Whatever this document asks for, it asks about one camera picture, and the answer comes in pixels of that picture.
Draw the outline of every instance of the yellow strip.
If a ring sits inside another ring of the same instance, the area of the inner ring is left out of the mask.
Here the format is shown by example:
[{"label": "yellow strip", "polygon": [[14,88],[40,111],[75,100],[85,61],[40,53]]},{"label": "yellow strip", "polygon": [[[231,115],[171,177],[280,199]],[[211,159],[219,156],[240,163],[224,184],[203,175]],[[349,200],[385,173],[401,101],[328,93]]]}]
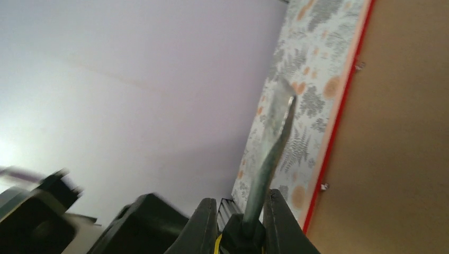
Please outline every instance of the yellow strip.
[{"label": "yellow strip", "polygon": [[215,241],[215,249],[214,249],[213,254],[220,254],[220,241],[221,241],[221,236],[222,236],[222,235],[219,235],[218,238],[217,238],[217,240]]}]

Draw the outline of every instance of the white surface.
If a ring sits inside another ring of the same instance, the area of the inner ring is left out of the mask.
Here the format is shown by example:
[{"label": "white surface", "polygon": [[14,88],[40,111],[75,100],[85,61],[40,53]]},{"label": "white surface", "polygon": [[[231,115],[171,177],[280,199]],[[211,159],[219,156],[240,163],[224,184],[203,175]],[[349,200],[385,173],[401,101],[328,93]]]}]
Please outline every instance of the white surface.
[{"label": "white surface", "polygon": [[84,187],[108,224],[158,192],[229,197],[277,42],[277,0],[0,2],[0,165]]}]

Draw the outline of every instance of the gray leaf pattern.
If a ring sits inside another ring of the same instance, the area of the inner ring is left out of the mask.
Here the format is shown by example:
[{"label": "gray leaf pattern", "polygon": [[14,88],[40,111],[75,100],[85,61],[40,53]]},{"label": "gray leaf pattern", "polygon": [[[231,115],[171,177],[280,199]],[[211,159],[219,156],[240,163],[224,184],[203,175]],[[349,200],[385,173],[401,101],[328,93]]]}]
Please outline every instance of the gray leaf pattern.
[{"label": "gray leaf pattern", "polygon": [[[292,213],[298,218],[291,193],[298,185],[307,189],[317,164],[321,144],[333,108],[333,99],[324,99],[325,85],[343,73],[349,45],[353,39],[364,0],[290,0],[280,38],[273,54],[258,108],[267,108],[273,98],[277,81],[286,79],[298,93],[296,113],[282,158],[276,168],[276,183]],[[240,170],[232,196],[244,210],[251,185],[251,176],[258,170],[260,141],[267,120],[267,111],[254,118],[246,143]]]}]

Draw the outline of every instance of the brown surface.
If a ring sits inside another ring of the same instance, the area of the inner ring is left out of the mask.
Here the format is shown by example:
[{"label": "brown surface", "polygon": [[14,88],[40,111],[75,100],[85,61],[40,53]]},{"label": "brown surface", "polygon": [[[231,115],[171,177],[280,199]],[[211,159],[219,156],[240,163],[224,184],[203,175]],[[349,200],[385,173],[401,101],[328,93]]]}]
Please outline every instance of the brown surface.
[{"label": "brown surface", "polygon": [[377,0],[308,237],[449,253],[449,1]]}]

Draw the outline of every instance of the red border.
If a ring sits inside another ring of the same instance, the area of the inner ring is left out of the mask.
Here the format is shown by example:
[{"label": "red border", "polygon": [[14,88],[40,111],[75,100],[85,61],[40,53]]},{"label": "red border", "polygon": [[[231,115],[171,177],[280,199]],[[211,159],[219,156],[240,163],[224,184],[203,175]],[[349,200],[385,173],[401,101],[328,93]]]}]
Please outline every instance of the red border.
[{"label": "red border", "polygon": [[342,101],[340,103],[340,108],[338,109],[337,116],[335,118],[334,128],[332,129],[332,133],[330,134],[329,143],[327,145],[326,153],[325,153],[324,158],[323,158],[323,163],[321,165],[320,174],[318,175],[318,181],[317,181],[317,184],[315,186],[315,190],[313,191],[313,196],[312,196],[312,200],[310,201],[309,210],[307,211],[306,220],[304,221],[304,226],[303,226],[303,229],[302,229],[302,231],[304,233],[307,233],[307,229],[309,228],[310,221],[311,221],[312,214],[313,214],[313,209],[315,207],[315,203],[316,203],[316,200],[317,200],[318,192],[321,189],[321,182],[322,182],[324,173],[326,171],[327,165],[329,164],[330,152],[331,152],[332,146],[333,146],[333,144],[335,142],[335,136],[336,136],[336,133],[337,133],[337,130],[338,130],[338,126],[340,124],[340,120],[342,118],[342,111],[343,111],[343,108],[345,106],[346,96],[348,94],[348,90],[349,90],[352,78],[354,76],[354,73],[355,73],[355,68],[354,68],[355,65],[354,65],[354,63],[355,63],[356,59],[358,58],[358,56],[360,55],[360,51],[362,49],[362,42],[365,39],[366,27],[368,26],[368,22],[369,22],[369,19],[371,17],[371,14],[372,14],[374,2],[375,2],[375,0],[371,0],[370,5],[368,6],[368,11],[367,11],[367,14],[366,14],[366,18],[365,18],[364,24],[362,26],[362,32],[360,34],[360,39],[358,41],[358,45],[357,45],[357,48],[356,48],[356,51],[355,51],[354,59],[352,60],[352,63],[351,63],[351,71],[349,73],[348,80],[346,82],[345,90],[343,91],[343,96],[342,96]]}]

